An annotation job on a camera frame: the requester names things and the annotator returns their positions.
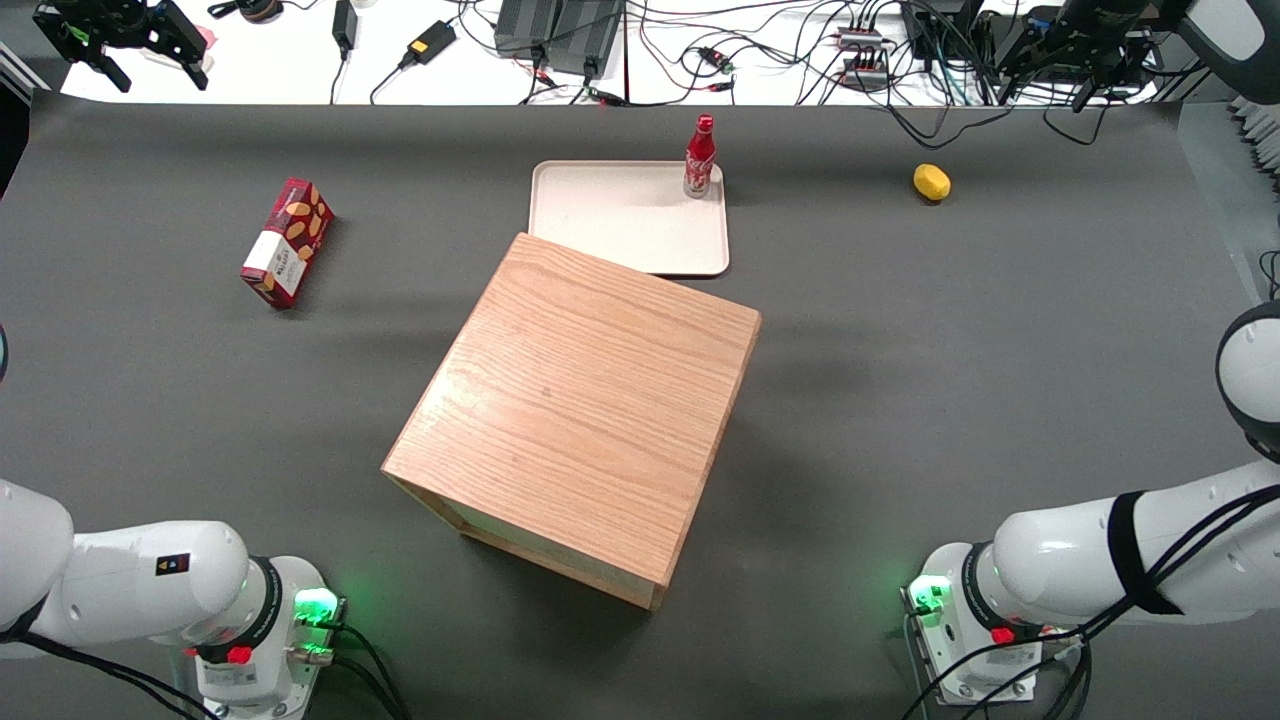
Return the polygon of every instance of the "wood grain surface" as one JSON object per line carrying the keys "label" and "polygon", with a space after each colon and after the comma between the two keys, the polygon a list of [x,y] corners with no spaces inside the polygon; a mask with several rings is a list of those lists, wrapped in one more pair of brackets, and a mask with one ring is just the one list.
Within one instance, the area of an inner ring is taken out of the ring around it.
{"label": "wood grain surface", "polygon": [[666,587],[759,327],[520,234],[383,471]]}

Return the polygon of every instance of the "green led light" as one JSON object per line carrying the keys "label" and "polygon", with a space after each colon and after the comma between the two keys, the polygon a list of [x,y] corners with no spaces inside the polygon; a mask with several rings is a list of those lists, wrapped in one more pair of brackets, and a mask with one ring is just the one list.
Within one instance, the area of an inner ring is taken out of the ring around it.
{"label": "green led light", "polygon": [[72,33],[72,37],[74,37],[76,40],[81,41],[81,45],[88,45],[88,33],[87,32],[84,32],[81,28],[78,28],[76,26],[72,26],[72,24],[63,23],[63,26],[67,28],[67,31],[69,33]]}
{"label": "green led light", "polygon": [[338,615],[338,596],[328,588],[298,591],[293,598],[293,618],[303,623],[332,623]]}
{"label": "green led light", "polygon": [[951,580],[941,575],[920,575],[911,582],[908,593],[915,602],[916,611],[933,614],[942,610],[942,603],[951,596]]}

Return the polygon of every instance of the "coca-cola bottle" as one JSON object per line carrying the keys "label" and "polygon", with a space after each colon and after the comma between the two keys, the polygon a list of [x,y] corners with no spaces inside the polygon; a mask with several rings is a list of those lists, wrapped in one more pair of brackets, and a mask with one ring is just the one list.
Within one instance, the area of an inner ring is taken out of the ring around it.
{"label": "coca-cola bottle", "polygon": [[685,195],[701,197],[712,183],[716,165],[716,141],[712,138],[712,117],[698,115],[698,129],[685,151]]}

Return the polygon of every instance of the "gray table surface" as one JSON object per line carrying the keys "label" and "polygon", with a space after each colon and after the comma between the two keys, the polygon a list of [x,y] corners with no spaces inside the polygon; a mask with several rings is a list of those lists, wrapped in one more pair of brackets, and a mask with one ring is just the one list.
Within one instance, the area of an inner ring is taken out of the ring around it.
{"label": "gray table surface", "polygon": [[[732,266],[689,284],[764,328],[666,606],[458,537],[378,468],[530,172],[680,156],[695,113],[44,97],[0,204],[0,473],[81,530],[216,518],[308,557],[419,717],[892,720],[897,587],[936,546],[1251,460],[1213,384],[1248,301],[1174,113],[1112,110],[1078,147],[1019,111],[931,154],[869,110],[719,109]],[[289,174],[340,222],[280,314],[236,275]],[[1271,716],[1272,628],[1115,628],[1084,717]],[[0,666],[0,716],[166,716],[58,662]],[[325,673],[315,720],[376,714]]]}

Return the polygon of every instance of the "white background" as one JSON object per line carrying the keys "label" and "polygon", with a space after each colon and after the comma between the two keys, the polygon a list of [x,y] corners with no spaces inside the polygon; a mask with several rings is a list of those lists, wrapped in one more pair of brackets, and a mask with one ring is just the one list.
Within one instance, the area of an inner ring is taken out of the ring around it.
{"label": "white background", "polygon": [[[164,67],[143,58],[138,50],[110,50],[109,54],[132,78],[133,87],[128,94],[120,94],[105,76],[92,72],[83,64],[76,64],[63,91],[69,95],[109,102],[212,102],[212,104],[326,104],[329,87],[338,70],[338,47],[333,41],[333,6],[335,0],[316,0],[310,10],[285,5],[284,12],[264,24],[252,24],[238,13],[214,19],[206,12],[211,0],[178,0],[179,6],[196,24],[214,31],[218,40],[209,50],[214,65],[209,70],[209,88],[196,90],[182,70]],[[849,24],[850,17],[858,13],[861,3],[844,0],[794,0],[767,8],[742,9],[708,17],[663,15],[669,12],[710,12],[736,8],[748,0],[648,0],[648,20],[645,36],[657,51],[676,60],[680,53],[699,36],[703,28],[680,27],[663,23],[671,19],[685,23],[698,23],[742,31],[759,28],[771,15],[782,13],[759,32],[750,32],[753,40],[777,47],[790,54],[795,50],[799,37],[799,54],[804,55],[822,35],[835,32],[835,28]],[[868,10],[878,8],[883,0],[869,0]],[[531,77],[521,65],[509,59],[498,58],[481,45],[493,44],[493,29],[476,13],[497,18],[500,0],[480,0],[475,10],[468,10],[461,22],[454,22],[458,40],[447,47],[428,65],[411,65],[379,92],[379,105],[515,105],[530,90]],[[1015,9],[1014,0],[987,0],[984,10],[1010,13]],[[389,72],[404,54],[406,45],[417,37],[435,20],[453,20],[458,5],[448,0],[376,0],[366,9],[356,10],[360,15],[356,49],[343,73],[337,92],[338,104],[367,104],[370,91]],[[701,87],[710,82],[727,81],[718,76],[709,79],[694,79],[678,65],[655,60],[641,42],[639,15],[644,3],[634,0],[628,5],[632,17],[628,18],[631,100],[634,102],[664,102],[678,100],[684,87],[695,83]],[[595,87],[623,94],[622,73],[622,32],[620,23],[618,38],[613,46],[609,67],[595,81]],[[887,38],[904,40],[900,9],[896,4],[884,3],[878,13],[877,29]],[[712,45],[719,35],[699,41],[699,45]],[[726,54],[746,45],[732,40],[721,46]],[[813,53],[810,63],[817,68],[827,68],[838,55],[835,41],[826,38]],[[819,81],[818,74],[803,65],[782,68],[776,61],[756,50],[746,50],[733,60],[736,65],[736,87],[732,100],[740,105],[794,105],[797,97],[819,83],[805,104],[815,105],[829,87]],[[909,50],[901,47],[891,56],[890,64],[902,74],[920,67],[919,60],[909,58]],[[687,58],[689,68],[695,68],[696,55]],[[835,68],[842,67],[836,61]],[[581,76],[549,69],[550,77],[566,87],[538,95],[531,104],[567,104],[577,92]],[[969,97],[977,102],[972,83],[965,83],[963,76],[954,77],[955,85],[964,85]],[[937,90],[925,76],[902,79],[893,92],[892,102],[905,105],[942,105],[946,96]],[[1021,102],[1043,102],[1047,96],[1021,97]],[[870,96],[852,90],[836,90],[828,104],[867,105],[886,101],[886,92]],[[696,105],[728,105],[728,92],[698,91],[684,100]]]}

